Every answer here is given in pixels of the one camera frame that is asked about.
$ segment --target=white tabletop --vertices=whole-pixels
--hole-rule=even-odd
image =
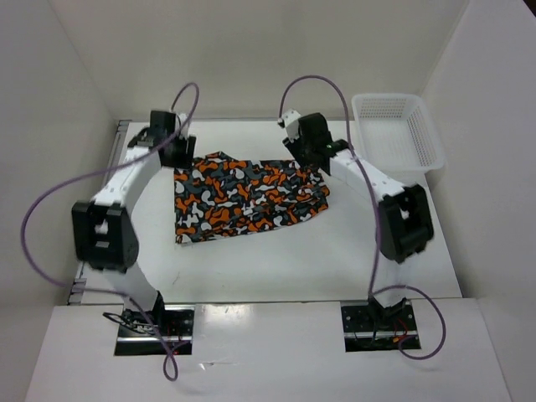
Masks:
[[[126,144],[145,123],[131,123]],[[333,138],[342,121],[329,122]],[[196,156],[223,151],[238,159],[289,159],[285,131],[274,121],[194,121]],[[374,252],[372,207],[351,188],[324,175],[329,209],[288,228],[193,245],[175,243],[173,171],[163,169],[140,197],[132,221],[140,241],[138,261],[166,302],[290,302],[356,300],[367,296]],[[416,178],[425,185],[424,176]],[[434,298],[461,297],[430,192],[435,238],[415,264],[412,285]],[[84,270],[88,286],[109,287]],[[114,303],[85,293],[82,304]]]
[[[441,335],[426,301],[414,301],[423,351]],[[119,306],[56,307],[27,402],[411,401],[508,402],[508,391],[477,303],[439,300],[443,350],[424,362],[398,351],[345,353],[337,302],[196,307],[191,356],[176,383],[163,356],[114,357]]]

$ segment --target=white laundry basket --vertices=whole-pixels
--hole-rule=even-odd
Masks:
[[[419,96],[355,95],[352,108],[361,153],[377,168],[425,173],[445,164],[436,127]]]

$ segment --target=cloth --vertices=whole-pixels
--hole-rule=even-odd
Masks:
[[[296,161],[237,161],[216,152],[175,169],[177,243],[247,235],[304,222],[327,209],[318,169]]]

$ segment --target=white panel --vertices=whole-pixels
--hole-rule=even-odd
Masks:
[[[448,166],[431,176],[447,244],[516,401],[534,400],[536,19],[475,0],[425,90]]]
[[[47,2],[0,2],[0,54],[0,399],[20,401],[65,296],[23,258],[23,214],[53,184],[105,166],[114,124]],[[70,207],[100,181],[58,193],[30,221],[29,245],[50,274],[72,280]]]
[[[328,125],[333,139],[345,137],[342,121]],[[130,124],[126,143],[143,126]],[[196,156],[223,151],[238,159],[291,158],[281,143],[286,132],[275,119],[193,121],[190,131],[198,137]],[[329,208],[307,222],[261,234],[177,245],[173,170],[165,168],[147,185],[132,213],[140,241],[140,267],[166,302],[364,299],[374,254],[370,201],[340,180],[324,178],[331,191]],[[433,297],[459,297],[460,288],[431,198],[429,203],[435,238],[418,256],[410,284]],[[88,286],[107,286],[99,272],[88,270],[86,275]],[[83,303],[107,302],[118,300],[84,294]]]
[[[188,80],[201,116],[274,116],[323,74],[346,95],[419,93],[466,0],[51,0],[115,117],[147,118]],[[302,111],[341,116],[323,83]]]
[[[117,325],[101,314],[119,307],[56,307],[26,401],[510,401],[477,303],[438,305],[448,336],[426,362],[396,350],[345,353],[336,302],[200,305],[177,383],[163,377],[163,356],[113,356]],[[439,319],[426,301],[414,308],[430,351]]]

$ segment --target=camouflage cloth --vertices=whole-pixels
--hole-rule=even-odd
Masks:
[[[295,161],[237,161],[222,152],[176,169],[177,243],[264,232],[327,209],[329,189],[317,169]]]

